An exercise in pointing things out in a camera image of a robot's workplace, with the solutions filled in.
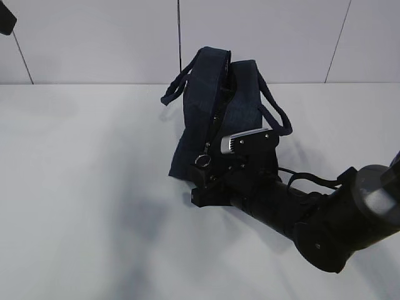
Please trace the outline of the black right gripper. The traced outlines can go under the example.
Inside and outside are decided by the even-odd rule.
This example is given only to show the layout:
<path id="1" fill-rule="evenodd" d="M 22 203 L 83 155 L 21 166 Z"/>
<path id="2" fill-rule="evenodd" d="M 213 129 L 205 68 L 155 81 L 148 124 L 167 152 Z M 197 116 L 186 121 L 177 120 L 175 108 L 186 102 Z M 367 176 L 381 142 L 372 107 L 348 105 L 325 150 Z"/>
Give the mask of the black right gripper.
<path id="1" fill-rule="evenodd" d="M 189 180 L 197 187 L 191 190 L 191 203 L 208 206 L 245 206 L 263 189 L 280 181 L 276 148 L 242 156 L 222 176 L 221 187 L 205 189 L 211 167 L 189 166 Z"/>

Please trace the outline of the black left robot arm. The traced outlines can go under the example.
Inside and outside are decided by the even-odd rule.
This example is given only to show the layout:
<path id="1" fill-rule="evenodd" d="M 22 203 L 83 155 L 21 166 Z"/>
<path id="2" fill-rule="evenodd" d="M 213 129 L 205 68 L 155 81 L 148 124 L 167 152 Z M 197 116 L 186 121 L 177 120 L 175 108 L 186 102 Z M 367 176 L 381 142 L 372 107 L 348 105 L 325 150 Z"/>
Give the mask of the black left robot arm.
<path id="1" fill-rule="evenodd" d="M 5 36 L 10 36 L 17 23 L 15 15 L 7 8 L 7 6 L 0 2 L 0 32 Z"/>

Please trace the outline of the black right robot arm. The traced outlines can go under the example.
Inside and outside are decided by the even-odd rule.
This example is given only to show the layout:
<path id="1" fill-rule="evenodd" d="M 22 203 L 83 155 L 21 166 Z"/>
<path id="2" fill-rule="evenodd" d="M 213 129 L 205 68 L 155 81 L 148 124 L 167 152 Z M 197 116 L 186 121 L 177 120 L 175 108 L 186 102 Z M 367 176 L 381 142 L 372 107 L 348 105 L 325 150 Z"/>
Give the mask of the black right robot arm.
<path id="1" fill-rule="evenodd" d="M 331 194 L 302 192 L 282 182 L 275 151 L 236 157 L 222 174 L 199 170 L 191 191 L 197 207 L 233 206 L 290 239 L 316 268 L 339 273 L 356 252 L 399 231 L 399 158 L 390 165 L 348 168 L 328 181 L 305 179 Z"/>

